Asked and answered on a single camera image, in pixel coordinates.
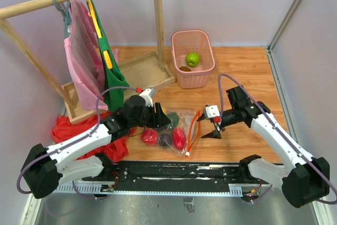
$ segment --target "robotic hand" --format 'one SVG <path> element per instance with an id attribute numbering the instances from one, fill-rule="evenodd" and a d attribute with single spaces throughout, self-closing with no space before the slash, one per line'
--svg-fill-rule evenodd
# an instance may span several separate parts
<path id="1" fill-rule="evenodd" d="M 281 167 L 266 162 L 259 155 L 249 156 L 241 160 L 239 165 L 240 174 L 246 182 L 262 179 L 274 185 L 281 189 L 288 202 L 297 208 L 328 195 L 328 184 L 304 158 L 308 158 L 309 162 L 329 179 L 330 166 L 326 159 L 317 159 L 299 146 L 277 123 L 270 110 L 259 101 L 257 103 L 263 109 L 262 112 L 240 87 L 226 92 L 232 109 L 221 114 L 216 105 L 207 105 L 198 121 L 210 120 L 215 130 L 201 138 L 221 139 L 220 131 L 224 131 L 225 127 L 244 122 L 269 144 L 284 164 L 284 167 Z"/>
<path id="2" fill-rule="evenodd" d="M 171 120 L 163 113 L 160 103 L 153 104 L 154 93 L 154 89 L 146 89 L 140 95 L 131 96 L 125 101 L 123 107 L 105 117 L 94 132 L 91 128 L 59 144 L 46 148 L 42 144 L 32 147 L 23 169 L 37 158 L 45 156 L 23 174 L 34 197 L 43 198 L 51 194 L 59 184 L 85 177 L 99 177 L 104 180 L 112 174 L 112 162 L 105 154 L 100 153 L 87 159 L 74 160 L 90 150 L 128 135 L 131 128 L 135 126 L 161 128 L 170 124 Z M 73 145 L 62 149 L 74 141 Z"/>

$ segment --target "wall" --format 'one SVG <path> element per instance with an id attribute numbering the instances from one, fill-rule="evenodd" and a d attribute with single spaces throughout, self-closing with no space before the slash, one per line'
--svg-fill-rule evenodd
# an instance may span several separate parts
<path id="1" fill-rule="evenodd" d="M 213 46 L 266 46 L 293 0 L 163 0 L 165 44 L 174 32 L 205 30 Z M 94 0 L 114 45 L 155 44 L 153 0 Z"/>
<path id="2" fill-rule="evenodd" d="M 304 0 L 274 49 L 299 143 L 331 166 L 337 185 L 337 2 Z M 329 200 L 335 200 L 331 193 Z M 337 207 L 331 207 L 337 222 Z"/>
<path id="3" fill-rule="evenodd" d="M 28 0 L 0 0 L 0 7 Z M 63 21 L 54 7 L 8 19 L 61 83 L 70 80 L 63 47 Z M 30 148 L 50 144 L 50 130 L 64 105 L 29 60 L 0 30 L 1 224 L 18 224 L 27 195 L 16 179 Z"/>

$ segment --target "pink basket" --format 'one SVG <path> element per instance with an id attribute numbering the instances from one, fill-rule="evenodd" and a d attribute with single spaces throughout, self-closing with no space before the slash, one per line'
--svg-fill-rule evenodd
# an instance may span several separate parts
<path id="1" fill-rule="evenodd" d="M 172 58 L 177 72 L 178 84 L 181 88 L 198 88 L 207 83 L 209 75 L 215 70 L 215 60 L 208 35 L 201 30 L 179 31 L 172 35 Z M 189 67 L 192 71 L 181 71 L 187 66 L 185 58 L 188 53 L 197 52 L 200 63 Z"/>

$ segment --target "green cloth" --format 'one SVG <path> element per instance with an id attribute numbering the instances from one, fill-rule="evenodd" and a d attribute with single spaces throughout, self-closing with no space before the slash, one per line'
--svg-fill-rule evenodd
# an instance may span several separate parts
<path id="1" fill-rule="evenodd" d="M 105 74 L 105 90 L 114 87 L 114 86 L 127 86 L 130 87 L 126 82 L 125 77 L 121 73 L 116 60 L 111 52 L 106 34 L 103 30 L 102 23 L 96 11 L 93 0 L 91 0 L 93 4 L 94 11 L 97 18 L 98 26 L 100 27 L 102 38 L 98 39 L 98 46 L 100 47 L 101 58 L 104 66 L 104 74 Z M 107 50 L 112 62 L 112 69 L 110 70 L 105 63 L 103 52 Z M 124 90 L 123 89 L 115 89 L 105 93 L 104 103 L 107 104 L 109 111 L 115 111 L 118 107 L 123 106 L 124 104 Z"/>

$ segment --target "yellow hanger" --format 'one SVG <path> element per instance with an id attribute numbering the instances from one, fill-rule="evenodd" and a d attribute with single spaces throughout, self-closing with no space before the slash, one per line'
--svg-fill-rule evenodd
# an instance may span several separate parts
<path id="1" fill-rule="evenodd" d="M 97 36 L 98 36 L 98 38 L 102 38 L 102 33 L 101 33 L 101 30 L 100 30 L 100 27 L 98 26 L 94 6 L 93 6 L 93 4 L 91 3 L 90 0 L 86 0 L 86 1 L 88 3 L 88 6 L 89 6 L 89 11 L 90 11 L 89 16 L 93 19 Z M 103 56 L 104 56 L 104 60 L 106 62 L 106 66 L 111 70 L 112 69 L 112 62 L 111 62 L 111 59 L 110 59 L 110 56 L 109 56 L 109 53 L 108 53 L 107 50 L 103 51 Z"/>

